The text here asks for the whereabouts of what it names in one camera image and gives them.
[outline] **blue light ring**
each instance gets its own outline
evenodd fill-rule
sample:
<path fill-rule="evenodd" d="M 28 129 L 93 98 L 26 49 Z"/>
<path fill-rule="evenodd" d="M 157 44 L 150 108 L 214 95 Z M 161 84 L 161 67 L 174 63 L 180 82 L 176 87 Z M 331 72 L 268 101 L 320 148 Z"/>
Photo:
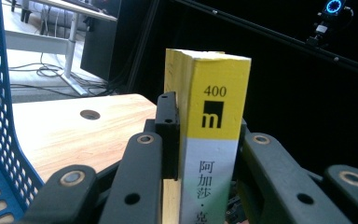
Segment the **blue light ring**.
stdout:
<path fill-rule="evenodd" d="M 338 4 L 338 7 L 331 9 L 331 6 L 335 3 Z M 340 0 L 331 0 L 330 2 L 327 3 L 325 7 L 326 11 L 331 14 L 337 13 L 341 8 L 342 8 L 342 3 Z"/>

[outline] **yellow book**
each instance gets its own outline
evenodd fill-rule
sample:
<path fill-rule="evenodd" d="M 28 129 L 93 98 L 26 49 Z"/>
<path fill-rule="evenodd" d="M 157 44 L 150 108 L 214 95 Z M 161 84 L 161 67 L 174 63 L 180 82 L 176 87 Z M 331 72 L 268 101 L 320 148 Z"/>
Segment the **yellow book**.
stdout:
<path fill-rule="evenodd" d="M 225 221 L 250 67 L 246 57 L 166 51 L 164 91 L 176 92 L 180 117 L 179 223 Z"/>

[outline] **table surface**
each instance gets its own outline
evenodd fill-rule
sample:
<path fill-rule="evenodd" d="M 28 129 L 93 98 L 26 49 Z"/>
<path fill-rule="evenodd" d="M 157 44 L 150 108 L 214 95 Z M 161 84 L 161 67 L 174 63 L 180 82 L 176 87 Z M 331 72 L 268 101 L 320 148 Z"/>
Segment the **table surface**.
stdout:
<path fill-rule="evenodd" d="M 84 7 L 79 7 L 77 5 L 64 2 L 62 0 L 32 0 L 33 2 L 37 2 L 40 4 L 45 4 L 52 7 L 59 7 L 62 9 L 66 9 L 69 11 L 81 13 L 87 16 L 90 16 L 92 18 L 102 19 L 102 20 L 108 20 L 108 21 L 117 21 L 116 17 L 103 14 L 102 12 L 96 12 Z"/>
<path fill-rule="evenodd" d="M 101 117 L 85 119 L 84 110 Z M 129 94 L 14 104 L 13 113 L 21 149 L 46 182 L 68 165 L 88 165 L 98 173 L 121 160 L 130 137 L 155 118 L 156 106 Z"/>

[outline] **black logo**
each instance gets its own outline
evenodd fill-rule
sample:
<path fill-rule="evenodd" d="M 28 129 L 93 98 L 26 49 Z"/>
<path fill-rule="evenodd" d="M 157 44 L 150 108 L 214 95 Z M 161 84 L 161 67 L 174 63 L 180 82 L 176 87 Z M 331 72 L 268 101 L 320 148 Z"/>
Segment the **black logo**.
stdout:
<path fill-rule="evenodd" d="M 202 128 L 221 128 L 224 102 L 205 101 L 202 114 Z"/>

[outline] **number 400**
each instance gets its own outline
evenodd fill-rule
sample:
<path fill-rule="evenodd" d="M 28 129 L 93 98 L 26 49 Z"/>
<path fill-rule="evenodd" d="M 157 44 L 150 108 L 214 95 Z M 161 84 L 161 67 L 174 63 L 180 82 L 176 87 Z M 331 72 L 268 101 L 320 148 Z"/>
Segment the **number 400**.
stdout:
<path fill-rule="evenodd" d="M 208 96 L 212 95 L 212 96 L 226 96 L 227 93 L 227 88 L 225 86 L 222 87 L 218 87 L 218 86 L 208 86 L 205 91 L 205 94 L 207 94 Z"/>

